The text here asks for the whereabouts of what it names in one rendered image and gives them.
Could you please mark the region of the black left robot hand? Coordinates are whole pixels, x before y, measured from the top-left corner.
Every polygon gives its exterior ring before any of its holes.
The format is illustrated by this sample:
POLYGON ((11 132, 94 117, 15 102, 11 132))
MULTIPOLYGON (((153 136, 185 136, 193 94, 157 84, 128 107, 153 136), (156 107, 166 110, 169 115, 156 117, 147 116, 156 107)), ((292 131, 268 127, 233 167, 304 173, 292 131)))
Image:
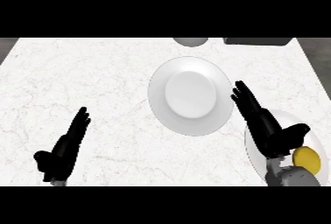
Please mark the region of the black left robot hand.
POLYGON ((67 181, 75 171, 79 149, 91 124, 88 108, 82 107, 70 124, 67 134, 57 141, 52 151, 35 154, 38 169, 45 173, 43 181, 67 181))

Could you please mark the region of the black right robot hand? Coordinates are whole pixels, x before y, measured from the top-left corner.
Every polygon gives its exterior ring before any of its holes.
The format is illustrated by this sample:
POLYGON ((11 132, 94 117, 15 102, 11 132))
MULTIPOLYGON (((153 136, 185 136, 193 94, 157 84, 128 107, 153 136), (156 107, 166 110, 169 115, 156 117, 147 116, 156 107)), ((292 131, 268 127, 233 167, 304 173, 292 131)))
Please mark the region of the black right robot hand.
POLYGON ((309 125, 298 123, 283 128, 273 112, 262 107, 255 93, 241 80, 236 82, 231 98, 247 122, 258 150, 267 158, 287 156, 290 150, 304 146, 311 131, 309 125))

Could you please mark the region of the yellow lemon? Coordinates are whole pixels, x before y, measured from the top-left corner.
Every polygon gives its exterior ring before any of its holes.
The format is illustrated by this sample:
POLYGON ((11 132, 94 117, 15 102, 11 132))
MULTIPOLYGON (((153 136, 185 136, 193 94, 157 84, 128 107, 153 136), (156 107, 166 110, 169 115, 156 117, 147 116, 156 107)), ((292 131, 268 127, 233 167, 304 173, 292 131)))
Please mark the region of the yellow lemon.
POLYGON ((321 171, 321 157, 317 151, 308 146, 295 150, 293 163, 295 166, 305 167, 314 175, 321 171))

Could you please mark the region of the large white plate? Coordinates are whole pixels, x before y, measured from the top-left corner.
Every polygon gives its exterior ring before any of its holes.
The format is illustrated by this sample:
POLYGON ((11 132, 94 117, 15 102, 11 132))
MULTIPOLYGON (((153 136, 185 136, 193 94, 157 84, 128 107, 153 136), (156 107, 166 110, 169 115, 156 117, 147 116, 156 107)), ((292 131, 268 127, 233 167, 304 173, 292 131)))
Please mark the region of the large white plate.
POLYGON ((148 99, 160 123, 176 133, 202 137, 227 124, 233 83, 224 70, 193 56, 171 59, 150 80, 148 99))

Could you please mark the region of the dark grey flat appliance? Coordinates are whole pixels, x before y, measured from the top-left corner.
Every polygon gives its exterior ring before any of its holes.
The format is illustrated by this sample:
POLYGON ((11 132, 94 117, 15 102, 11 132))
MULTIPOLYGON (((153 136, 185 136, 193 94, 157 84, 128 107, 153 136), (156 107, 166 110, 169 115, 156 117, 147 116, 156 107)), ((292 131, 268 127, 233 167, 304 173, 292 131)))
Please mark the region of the dark grey flat appliance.
POLYGON ((225 38, 227 45, 247 45, 247 46, 286 46, 292 38, 225 38))

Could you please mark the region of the grey round object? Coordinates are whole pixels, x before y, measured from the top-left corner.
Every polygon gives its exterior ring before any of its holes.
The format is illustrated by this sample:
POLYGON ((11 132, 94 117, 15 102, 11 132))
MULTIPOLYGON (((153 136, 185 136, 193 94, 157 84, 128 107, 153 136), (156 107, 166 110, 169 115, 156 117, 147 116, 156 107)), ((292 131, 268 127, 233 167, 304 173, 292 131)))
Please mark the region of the grey round object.
POLYGON ((188 47, 197 47, 206 44, 209 41, 208 38, 175 38, 175 41, 182 45, 188 47))

